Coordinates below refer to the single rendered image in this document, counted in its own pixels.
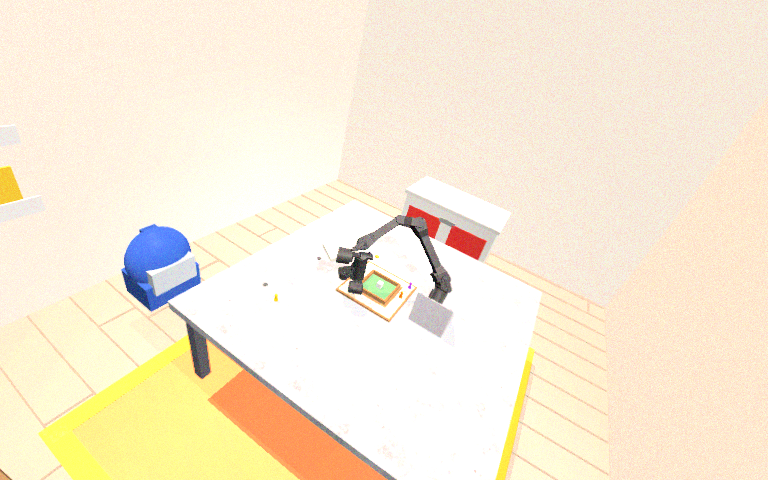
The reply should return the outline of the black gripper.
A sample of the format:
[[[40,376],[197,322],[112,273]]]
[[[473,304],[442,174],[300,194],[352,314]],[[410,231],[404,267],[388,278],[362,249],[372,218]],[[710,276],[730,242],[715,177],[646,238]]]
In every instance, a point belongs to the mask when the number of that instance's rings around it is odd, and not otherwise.
[[[349,281],[347,292],[361,295],[363,292],[362,280],[364,280],[364,274],[366,272],[366,268],[358,269],[353,265],[352,271],[353,271],[353,280]]]

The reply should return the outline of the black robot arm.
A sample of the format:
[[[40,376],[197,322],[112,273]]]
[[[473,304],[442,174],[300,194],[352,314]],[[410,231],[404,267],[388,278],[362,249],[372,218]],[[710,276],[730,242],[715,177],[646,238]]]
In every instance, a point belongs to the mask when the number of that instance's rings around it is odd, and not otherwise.
[[[453,291],[451,285],[452,279],[447,270],[442,266],[437,256],[437,253],[428,235],[426,220],[422,217],[414,218],[398,215],[376,231],[360,237],[352,249],[339,247],[336,263],[349,264],[353,261],[353,257],[355,257],[353,264],[351,263],[351,266],[342,266],[338,268],[339,279],[347,280],[350,277],[350,279],[353,280],[353,265],[358,269],[364,269],[367,266],[368,260],[373,260],[373,254],[371,252],[356,251],[369,249],[380,237],[398,225],[411,228],[413,233],[419,238],[426,256],[431,264],[433,273],[430,273],[430,275],[433,279],[433,282],[435,282],[435,288],[431,290],[428,297],[443,305],[448,294]]]

